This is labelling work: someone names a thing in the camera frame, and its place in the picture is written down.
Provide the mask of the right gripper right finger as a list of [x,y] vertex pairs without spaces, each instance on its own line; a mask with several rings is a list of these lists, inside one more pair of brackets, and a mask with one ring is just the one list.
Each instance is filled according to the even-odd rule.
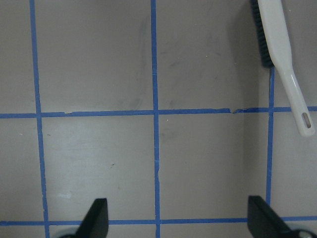
[[254,238],[296,238],[291,230],[260,196],[248,197],[247,226]]

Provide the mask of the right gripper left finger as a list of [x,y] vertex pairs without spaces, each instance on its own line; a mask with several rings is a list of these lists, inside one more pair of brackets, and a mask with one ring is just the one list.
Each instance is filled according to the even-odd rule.
[[81,225],[75,233],[76,238],[106,238],[108,234],[108,207],[106,198],[97,198],[91,205]]

